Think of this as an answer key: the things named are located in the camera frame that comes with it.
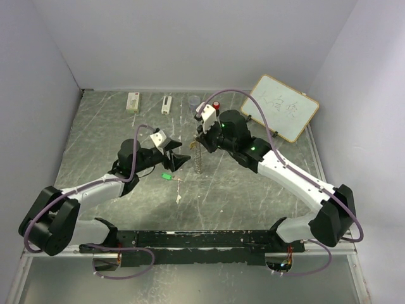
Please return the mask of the metal disc with keyrings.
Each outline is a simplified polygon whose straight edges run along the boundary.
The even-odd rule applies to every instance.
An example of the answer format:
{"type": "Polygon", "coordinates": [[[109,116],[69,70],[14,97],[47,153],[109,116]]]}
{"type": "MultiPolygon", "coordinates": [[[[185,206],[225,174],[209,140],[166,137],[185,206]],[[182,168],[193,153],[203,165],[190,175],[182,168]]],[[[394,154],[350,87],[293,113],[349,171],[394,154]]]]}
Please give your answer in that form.
{"type": "Polygon", "coordinates": [[[202,173],[202,150],[201,143],[198,142],[197,147],[192,149],[194,151],[194,170],[197,174],[202,173]]]}

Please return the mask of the key with green tag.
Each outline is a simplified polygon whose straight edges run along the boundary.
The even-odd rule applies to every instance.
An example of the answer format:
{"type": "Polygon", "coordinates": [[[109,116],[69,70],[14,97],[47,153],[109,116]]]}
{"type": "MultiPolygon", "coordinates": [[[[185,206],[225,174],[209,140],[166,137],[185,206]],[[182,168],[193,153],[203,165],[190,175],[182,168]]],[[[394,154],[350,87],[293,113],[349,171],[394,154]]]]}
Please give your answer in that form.
{"type": "Polygon", "coordinates": [[[161,178],[166,181],[181,181],[181,178],[177,175],[172,175],[169,173],[162,173],[161,178]]]}

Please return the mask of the key with yellow tag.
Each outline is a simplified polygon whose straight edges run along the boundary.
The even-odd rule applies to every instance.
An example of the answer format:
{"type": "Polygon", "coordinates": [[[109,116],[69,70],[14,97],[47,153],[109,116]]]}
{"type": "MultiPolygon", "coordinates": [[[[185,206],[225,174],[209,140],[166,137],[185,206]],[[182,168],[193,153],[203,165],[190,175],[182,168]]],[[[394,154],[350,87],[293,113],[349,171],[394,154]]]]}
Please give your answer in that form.
{"type": "Polygon", "coordinates": [[[190,149],[194,149],[194,148],[197,147],[197,144],[198,144],[197,141],[192,141],[192,142],[190,143],[190,145],[189,145],[189,148],[190,148],[190,149]]]}

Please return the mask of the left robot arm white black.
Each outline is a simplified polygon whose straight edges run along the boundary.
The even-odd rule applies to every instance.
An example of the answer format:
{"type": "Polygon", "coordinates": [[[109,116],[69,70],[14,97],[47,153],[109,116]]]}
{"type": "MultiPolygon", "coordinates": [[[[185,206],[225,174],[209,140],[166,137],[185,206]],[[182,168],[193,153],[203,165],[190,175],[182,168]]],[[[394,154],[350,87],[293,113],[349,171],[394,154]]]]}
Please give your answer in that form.
{"type": "Polygon", "coordinates": [[[181,143],[165,140],[163,147],[142,148],[139,141],[122,142],[117,160],[104,176],[81,186],[44,188],[19,226],[25,249],[30,253],[55,256],[71,245],[99,248],[109,253],[118,247],[118,229],[102,218],[79,220],[80,212],[107,200],[121,198],[139,183],[140,172],[161,164],[171,172],[189,161],[174,149],[181,143]]]}

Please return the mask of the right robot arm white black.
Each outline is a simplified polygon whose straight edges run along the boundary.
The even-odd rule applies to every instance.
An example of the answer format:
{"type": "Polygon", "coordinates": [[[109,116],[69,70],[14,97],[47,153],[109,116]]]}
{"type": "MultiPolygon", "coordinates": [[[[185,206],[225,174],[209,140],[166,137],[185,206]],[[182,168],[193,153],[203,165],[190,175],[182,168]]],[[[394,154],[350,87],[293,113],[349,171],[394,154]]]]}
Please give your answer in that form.
{"type": "Polygon", "coordinates": [[[281,252],[290,243],[304,239],[334,247],[344,238],[356,213],[350,187],[325,183],[277,154],[269,142],[251,135],[245,118],[237,110],[217,114],[206,105],[198,111],[201,124],[197,141],[209,153],[226,151],[239,165],[277,182],[310,209],[305,216],[281,218],[272,226],[268,237],[272,250],[281,252]]]}

